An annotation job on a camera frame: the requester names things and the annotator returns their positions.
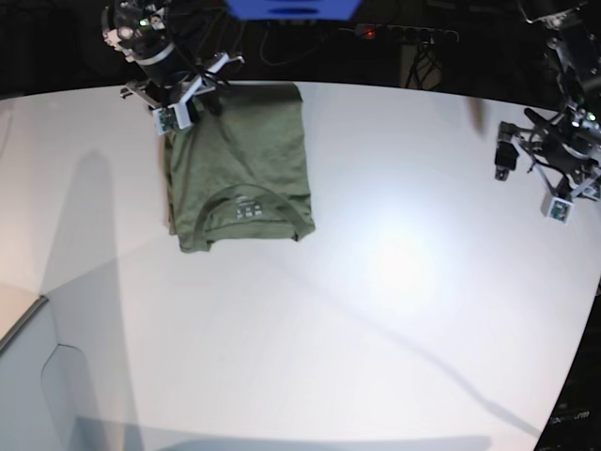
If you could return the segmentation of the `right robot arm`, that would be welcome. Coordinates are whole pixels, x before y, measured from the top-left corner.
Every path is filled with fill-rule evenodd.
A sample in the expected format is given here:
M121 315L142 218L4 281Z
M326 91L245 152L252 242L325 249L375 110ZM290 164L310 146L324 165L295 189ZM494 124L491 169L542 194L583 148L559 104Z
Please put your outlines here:
M144 101L160 135L191 127L202 110L223 112L216 72L227 55L207 69L192 62L170 28L167 1L114 1L102 12L101 28L104 42L146 76L126 83L120 96Z

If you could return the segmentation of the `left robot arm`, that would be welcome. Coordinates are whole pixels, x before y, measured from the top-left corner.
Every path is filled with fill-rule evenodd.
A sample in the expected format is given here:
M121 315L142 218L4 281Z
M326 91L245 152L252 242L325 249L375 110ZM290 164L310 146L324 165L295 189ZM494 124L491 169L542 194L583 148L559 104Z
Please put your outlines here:
M502 122L498 128L495 179L516 170L518 152L546 187L543 215L565 223L579 198L600 200L600 32L592 24L597 1L520 1L527 23L550 36L547 47L561 94L559 110L544 118L524 110L529 129Z

